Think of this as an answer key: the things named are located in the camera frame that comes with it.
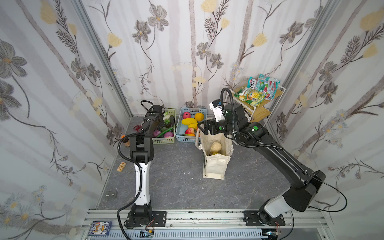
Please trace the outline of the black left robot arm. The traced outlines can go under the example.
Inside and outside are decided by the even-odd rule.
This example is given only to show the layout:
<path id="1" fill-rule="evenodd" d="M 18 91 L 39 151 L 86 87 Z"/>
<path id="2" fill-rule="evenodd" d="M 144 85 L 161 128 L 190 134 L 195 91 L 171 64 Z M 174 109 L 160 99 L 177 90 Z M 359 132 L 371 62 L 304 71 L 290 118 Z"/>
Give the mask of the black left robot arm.
<path id="1" fill-rule="evenodd" d="M 153 222 L 151 196 L 149 191 L 149 173 L 151 161 L 154 159 L 153 133 L 159 120 L 146 117 L 140 130 L 122 136 L 118 143 L 118 154 L 123 160 L 135 165 L 136 191 L 134 199 L 118 209 L 119 225 L 133 229 L 137 226 L 148 226 Z"/>

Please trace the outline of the cream canvas tote bag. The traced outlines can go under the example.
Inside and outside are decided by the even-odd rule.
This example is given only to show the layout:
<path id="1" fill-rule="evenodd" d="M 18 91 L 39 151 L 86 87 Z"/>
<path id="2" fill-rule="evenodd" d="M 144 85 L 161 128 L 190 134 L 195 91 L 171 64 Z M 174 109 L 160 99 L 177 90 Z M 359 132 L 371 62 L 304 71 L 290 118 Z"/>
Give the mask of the cream canvas tote bag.
<path id="1" fill-rule="evenodd" d="M 195 141 L 198 150 L 203 151 L 203 177 L 208 179 L 224 180 L 228 164 L 234 151 L 233 141 L 224 134 L 204 135 L 200 130 L 200 143 Z M 210 156 L 212 143 L 220 142 L 222 150 L 219 154 Z"/>

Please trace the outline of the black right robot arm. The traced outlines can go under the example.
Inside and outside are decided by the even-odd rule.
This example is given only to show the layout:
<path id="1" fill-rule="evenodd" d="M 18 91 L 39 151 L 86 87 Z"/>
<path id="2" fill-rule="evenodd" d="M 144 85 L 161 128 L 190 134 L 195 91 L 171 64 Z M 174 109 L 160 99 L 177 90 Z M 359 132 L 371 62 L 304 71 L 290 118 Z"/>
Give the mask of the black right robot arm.
<path id="1" fill-rule="evenodd" d="M 259 123 L 205 120 L 198 124 L 198 129 L 204 135 L 232 135 L 238 145 L 259 152 L 289 182 L 290 187 L 284 193 L 259 208 L 256 219 L 261 225 L 269 226 L 291 210 L 304 212 L 326 179 L 322 171 L 313 171 L 294 158 Z"/>

